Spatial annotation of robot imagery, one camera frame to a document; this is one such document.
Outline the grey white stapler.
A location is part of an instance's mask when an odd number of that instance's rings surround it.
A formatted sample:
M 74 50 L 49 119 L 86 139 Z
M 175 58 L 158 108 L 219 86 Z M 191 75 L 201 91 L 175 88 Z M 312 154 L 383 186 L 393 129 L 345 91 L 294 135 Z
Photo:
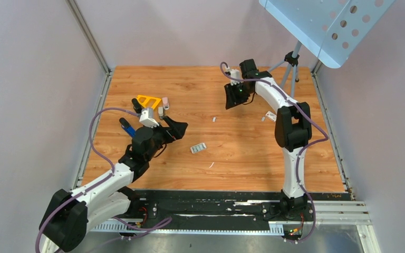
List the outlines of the grey white stapler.
M 159 115 L 159 119 L 163 120 L 163 117 L 165 116 L 165 110 L 162 106 L 158 107 L 158 115 Z

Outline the pink stapler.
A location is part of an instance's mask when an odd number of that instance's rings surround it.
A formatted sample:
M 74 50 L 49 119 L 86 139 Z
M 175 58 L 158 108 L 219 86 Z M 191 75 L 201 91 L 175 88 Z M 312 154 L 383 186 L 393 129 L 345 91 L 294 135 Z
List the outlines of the pink stapler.
M 169 102 L 168 97 L 163 97 L 163 98 L 162 98 L 162 105 L 163 105 L 163 108 L 164 108 L 165 110 L 169 110 L 169 108 L 170 108 L 170 102 Z

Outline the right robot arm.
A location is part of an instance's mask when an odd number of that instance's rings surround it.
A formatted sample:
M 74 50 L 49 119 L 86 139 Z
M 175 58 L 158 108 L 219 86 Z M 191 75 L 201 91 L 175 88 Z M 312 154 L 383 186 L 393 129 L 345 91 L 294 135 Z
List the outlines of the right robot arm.
M 245 104 L 251 95 L 259 95 L 275 110 L 274 136 L 283 151 L 285 170 L 279 208 L 283 218 L 293 220 L 308 203 L 304 160 L 312 138 L 310 106 L 290 97 L 270 72 L 259 71 L 252 59 L 241 62 L 239 70 L 232 69 L 225 62 L 220 64 L 220 69 L 230 80 L 224 86 L 227 109 Z

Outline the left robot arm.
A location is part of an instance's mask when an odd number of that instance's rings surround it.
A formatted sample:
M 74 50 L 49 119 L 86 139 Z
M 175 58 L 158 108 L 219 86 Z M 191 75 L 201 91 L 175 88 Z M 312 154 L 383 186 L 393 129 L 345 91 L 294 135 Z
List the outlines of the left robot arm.
M 45 235 L 64 252 L 75 249 L 86 234 L 110 218 L 136 217 L 140 203 L 128 185 L 139 179 L 149 162 L 168 144 L 184 137 L 188 124 L 164 116 L 166 126 L 142 126 L 135 131 L 125 154 L 111 169 L 90 183 L 53 196 L 40 223 Z

